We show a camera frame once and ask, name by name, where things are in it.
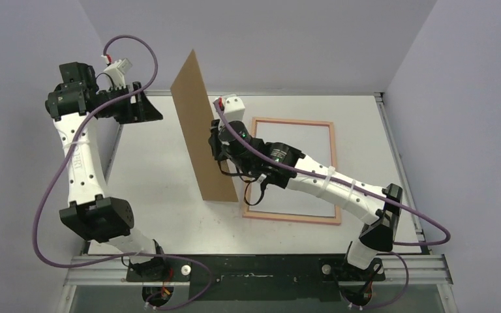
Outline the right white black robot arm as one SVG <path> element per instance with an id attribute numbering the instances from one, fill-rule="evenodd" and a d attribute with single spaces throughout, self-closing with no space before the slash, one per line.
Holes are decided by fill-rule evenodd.
<path id="1" fill-rule="evenodd" d="M 401 215 L 402 188 L 358 183 L 324 166 L 299 149 L 252 137 L 241 121 L 230 132 L 219 119 L 210 126 L 208 143 L 217 162 L 230 160 L 236 176 L 257 182 L 264 193 L 269 185 L 315 196 L 348 211 L 363 227 L 346 252 L 342 270 L 352 279 L 365 275 L 379 252 L 391 252 Z"/>

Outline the pink wooden picture frame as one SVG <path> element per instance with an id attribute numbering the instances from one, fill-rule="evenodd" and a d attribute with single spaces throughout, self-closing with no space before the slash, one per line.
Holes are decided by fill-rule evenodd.
<path id="1" fill-rule="evenodd" d="M 282 142 L 302 150 L 324 166 L 337 167 L 335 127 L 332 122 L 254 117 L 250 133 L 266 142 Z M 242 216 L 264 220 L 339 225 L 341 209 L 302 192 L 269 185 L 263 200 L 260 185 L 245 188 Z"/>

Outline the brown cardboard backing board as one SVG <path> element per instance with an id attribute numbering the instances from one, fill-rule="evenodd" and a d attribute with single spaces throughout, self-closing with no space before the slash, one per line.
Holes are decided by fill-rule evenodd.
<path id="1" fill-rule="evenodd" d="M 194 50 L 175 77 L 170 92 L 202 199 L 237 203 L 234 182 L 220 172 L 208 144 L 214 116 Z"/>

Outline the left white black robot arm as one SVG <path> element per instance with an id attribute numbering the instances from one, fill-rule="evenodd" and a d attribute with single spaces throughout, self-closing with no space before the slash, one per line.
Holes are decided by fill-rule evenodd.
<path id="1" fill-rule="evenodd" d="M 126 82 L 131 66 L 126 58 L 110 61 L 103 71 L 110 87 L 102 90 L 92 66 L 62 64 L 63 81 L 48 94 L 45 107 L 69 157 L 68 205 L 59 212 L 61 222 L 86 241 L 128 253 L 130 273 L 158 281 L 169 271 L 168 262 L 160 256 L 163 250 L 135 228 L 128 201 L 109 195 L 97 145 L 98 118 L 112 117 L 120 125 L 163 118 L 140 91 L 140 82 Z"/>

